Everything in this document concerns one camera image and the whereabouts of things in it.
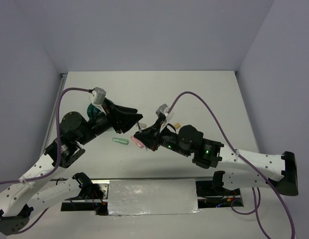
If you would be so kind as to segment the pink highlighter cap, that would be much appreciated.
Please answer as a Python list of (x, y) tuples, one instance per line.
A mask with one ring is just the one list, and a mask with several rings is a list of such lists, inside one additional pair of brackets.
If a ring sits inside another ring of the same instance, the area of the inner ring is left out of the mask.
[(133, 135), (131, 136), (131, 140), (132, 140), (139, 148), (144, 148), (145, 145), (144, 145), (140, 140), (136, 139)]

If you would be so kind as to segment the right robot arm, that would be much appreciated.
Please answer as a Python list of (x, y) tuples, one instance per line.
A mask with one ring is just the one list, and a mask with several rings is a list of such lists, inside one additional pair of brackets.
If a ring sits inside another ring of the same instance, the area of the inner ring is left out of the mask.
[(214, 168), (212, 191), (223, 195), (238, 188), (268, 188), (271, 183), (280, 195), (297, 196), (298, 177), (295, 154), (285, 151), (278, 155), (260, 154), (204, 138), (191, 125), (174, 132), (154, 126), (136, 132), (134, 137), (152, 151), (160, 146), (185, 157), (203, 168)]

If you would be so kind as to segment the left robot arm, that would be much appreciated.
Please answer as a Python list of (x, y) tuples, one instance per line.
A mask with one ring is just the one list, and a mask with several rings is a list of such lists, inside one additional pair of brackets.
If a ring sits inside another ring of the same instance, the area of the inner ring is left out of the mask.
[(6, 236), (20, 233), (36, 214), (66, 199), (102, 199), (104, 191), (83, 172), (76, 173), (58, 185), (42, 190), (56, 175), (69, 168), (85, 153), (82, 148), (100, 134), (113, 128), (116, 133), (129, 131), (142, 115), (137, 109), (113, 104), (105, 99), (103, 112), (91, 119), (79, 112), (67, 113), (61, 123), (61, 158), (57, 158), (57, 140), (54, 140), (40, 159), (0, 193), (0, 232)]

